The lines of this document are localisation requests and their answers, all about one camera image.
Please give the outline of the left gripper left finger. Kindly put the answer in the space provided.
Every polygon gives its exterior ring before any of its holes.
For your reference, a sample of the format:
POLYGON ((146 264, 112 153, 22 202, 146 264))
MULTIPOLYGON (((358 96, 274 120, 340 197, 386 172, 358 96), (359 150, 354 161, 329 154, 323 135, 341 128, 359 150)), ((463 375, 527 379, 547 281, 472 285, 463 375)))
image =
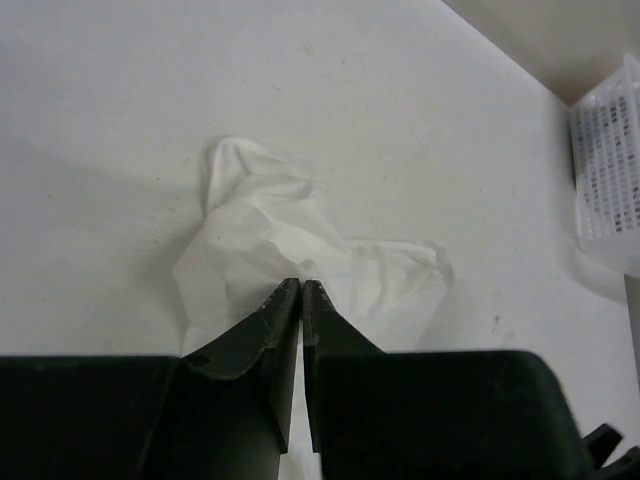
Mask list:
POLYGON ((300 283, 182 357, 5 356, 5 479, 274 479, 289 441, 300 283))

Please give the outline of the white tank top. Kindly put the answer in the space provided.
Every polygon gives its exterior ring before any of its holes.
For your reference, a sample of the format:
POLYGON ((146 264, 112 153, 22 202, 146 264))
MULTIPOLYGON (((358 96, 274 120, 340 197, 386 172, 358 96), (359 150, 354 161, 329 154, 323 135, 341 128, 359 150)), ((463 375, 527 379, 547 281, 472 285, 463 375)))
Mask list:
POLYGON ((445 250, 354 238, 308 167, 240 137, 205 156, 204 219, 174 277, 191 353, 255 311, 287 278, 317 280, 336 310, 386 351, 410 351, 453 286, 445 250))

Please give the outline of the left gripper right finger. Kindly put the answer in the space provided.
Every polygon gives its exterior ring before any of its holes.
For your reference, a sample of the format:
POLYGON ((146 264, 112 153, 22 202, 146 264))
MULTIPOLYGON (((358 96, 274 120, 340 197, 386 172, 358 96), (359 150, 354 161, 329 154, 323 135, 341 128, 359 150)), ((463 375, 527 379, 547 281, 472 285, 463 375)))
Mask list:
POLYGON ((327 479, 586 479, 549 366, 523 350, 387 353, 303 289, 305 395, 327 479))

